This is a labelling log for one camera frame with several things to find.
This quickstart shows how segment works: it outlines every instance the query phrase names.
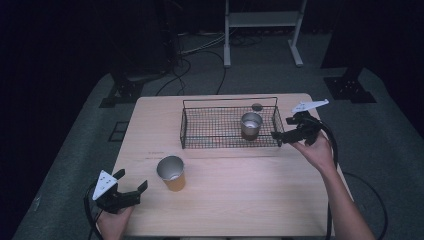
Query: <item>paper cup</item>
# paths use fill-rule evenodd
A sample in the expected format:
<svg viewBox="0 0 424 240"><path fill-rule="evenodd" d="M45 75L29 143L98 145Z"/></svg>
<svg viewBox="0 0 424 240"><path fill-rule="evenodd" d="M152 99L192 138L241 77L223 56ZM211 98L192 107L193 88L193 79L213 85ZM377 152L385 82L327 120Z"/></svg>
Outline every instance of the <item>paper cup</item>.
<svg viewBox="0 0 424 240"><path fill-rule="evenodd" d="M169 190L178 192L184 188L184 162L181 158L177 156L165 157L160 160L156 171Z"/></svg>

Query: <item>human hand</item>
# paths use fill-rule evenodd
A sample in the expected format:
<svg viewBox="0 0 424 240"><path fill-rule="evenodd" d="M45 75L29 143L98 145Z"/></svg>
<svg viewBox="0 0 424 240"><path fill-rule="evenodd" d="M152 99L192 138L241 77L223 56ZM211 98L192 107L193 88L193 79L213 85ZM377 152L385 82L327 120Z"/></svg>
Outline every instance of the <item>human hand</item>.
<svg viewBox="0 0 424 240"><path fill-rule="evenodd" d="M102 212L97 220L97 226L104 240L119 240L124 236L128 220L134 206L123 209L118 214Z"/></svg>
<svg viewBox="0 0 424 240"><path fill-rule="evenodd" d="M318 133L315 143L310 146L299 142L291 143L290 145L296 148L321 174L336 170L330 142L322 131Z"/></svg>

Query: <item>black wire basket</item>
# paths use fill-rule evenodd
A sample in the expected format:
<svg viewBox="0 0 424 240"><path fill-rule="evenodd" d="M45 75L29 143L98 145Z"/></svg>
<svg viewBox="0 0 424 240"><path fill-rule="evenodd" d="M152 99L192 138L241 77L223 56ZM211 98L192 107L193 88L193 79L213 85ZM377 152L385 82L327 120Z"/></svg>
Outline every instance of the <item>black wire basket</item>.
<svg viewBox="0 0 424 240"><path fill-rule="evenodd" d="M247 105L231 107L229 105L232 101L243 101ZM284 132L277 101L276 97L184 100L180 131L181 146L183 149L281 147L282 141L271 136L271 132ZM204 107L187 107L187 103L193 102ZM241 117L248 112L259 114L263 120L255 140L246 140L242 136Z"/></svg>

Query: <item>stainless steel cup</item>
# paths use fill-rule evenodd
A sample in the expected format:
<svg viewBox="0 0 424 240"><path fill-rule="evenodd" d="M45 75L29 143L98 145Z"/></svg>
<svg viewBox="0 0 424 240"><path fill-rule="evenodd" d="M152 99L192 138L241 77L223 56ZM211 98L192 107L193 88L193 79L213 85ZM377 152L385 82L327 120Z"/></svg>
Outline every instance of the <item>stainless steel cup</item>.
<svg viewBox="0 0 424 240"><path fill-rule="evenodd" d="M253 141L259 135L259 130L262 125L262 117L254 112L245 113L241 117L241 136L248 140Z"/></svg>

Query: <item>small cup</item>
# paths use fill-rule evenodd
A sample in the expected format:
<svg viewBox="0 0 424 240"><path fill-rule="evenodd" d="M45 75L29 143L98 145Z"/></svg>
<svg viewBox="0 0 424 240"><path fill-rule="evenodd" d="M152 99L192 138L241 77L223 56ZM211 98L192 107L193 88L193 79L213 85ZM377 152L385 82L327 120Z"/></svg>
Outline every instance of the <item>small cup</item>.
<svg viewBox="0 0 424 240"><path fill-rule="evenodd" d="M177 156L160 160L156 171L169 190L178 192L185 186L184 162Z"/></svg>
<svg viewBox="0 0 424 240"><path fill-rule="evenodd" d="M248 140L253 141L259 135L259 130L262 125L262 117L254 112L245 113L241 117L241 136Z"/></svg>

